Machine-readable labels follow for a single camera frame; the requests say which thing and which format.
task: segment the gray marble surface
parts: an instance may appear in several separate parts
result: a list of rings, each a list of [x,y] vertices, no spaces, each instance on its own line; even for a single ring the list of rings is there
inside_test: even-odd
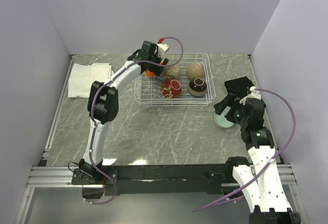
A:
[[[77,55],[75,63],[110,63],[114,71],[128,54]],[[240,138],[239,126],[220,129],[213,121],[213,105],[227,91],[226,80],[247,76],[256,83],[246,54],[210,54],[216,98],[208,107],[142,108],[134,98],[135,83],[119,94],[119,113],[112,122],[105,142],[104,158],[116,165],[128,164],[215,164],[230,156],[248,157]],[[67,98],[64,94],[48,166],[66,166],[78,162],[86,149],[89,116],[86,98]],[[270,128],[265,116],[265,125]]]

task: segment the black bowl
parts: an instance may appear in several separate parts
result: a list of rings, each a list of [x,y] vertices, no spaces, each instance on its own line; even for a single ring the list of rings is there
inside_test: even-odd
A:
[[[203,97],[207,93],[207,84],[201,78],[192,79],[187,87],[188,92],[195,97]]]

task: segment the beige bowl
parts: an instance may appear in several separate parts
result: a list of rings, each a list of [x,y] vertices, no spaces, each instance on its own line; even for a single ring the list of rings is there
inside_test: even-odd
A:
[[[171,67],[166,67],[164,68],[163,72],[162,72],[162,75],[165,77],[165,76],[168,76],[172,79],[179,79],[179,76],[180,76],[180,69],[177,65],[173,65]]]
[[[201,78],[205,76],[205,69],[200,63],[193,63],[187,67],[186,75],[189,79]]]

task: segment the cloth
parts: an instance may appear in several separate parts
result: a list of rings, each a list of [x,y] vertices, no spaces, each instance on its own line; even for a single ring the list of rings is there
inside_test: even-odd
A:
[[[89,98],[92,83],[107,80],[112,74],[111,69],[109,64],[102,63],[87,66],[74,64],[68,79],[68,97]]]
[[[228,93],[232,93],[239,98],[246,97],[247,88],[254,86],[252,81],[246,76],[238,79],[232,79],[224,82],[224,86],[227,89]]]

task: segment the dish rack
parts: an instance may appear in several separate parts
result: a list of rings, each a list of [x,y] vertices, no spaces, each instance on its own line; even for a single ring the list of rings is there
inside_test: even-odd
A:
[[[172,64],[180,58],[180,54],[166,54],[169,59],[168,64]],[[203,97],[193,97],[187,91],[190,79],[186,76],[186,69],[192,63],[200,63],[205,69],[204,80],[207,83],[207,93]],[[169,77],[149,78],[145,73],[140,75],[135,83],[135,99],[141,107],[152,106],[208,106],[215,98],[215,88],[213,83],[212,71],[209,56],[205,53],[186,53],[178,63],[182,92],[178,98],[165,98],[160,91],[160,84]]]

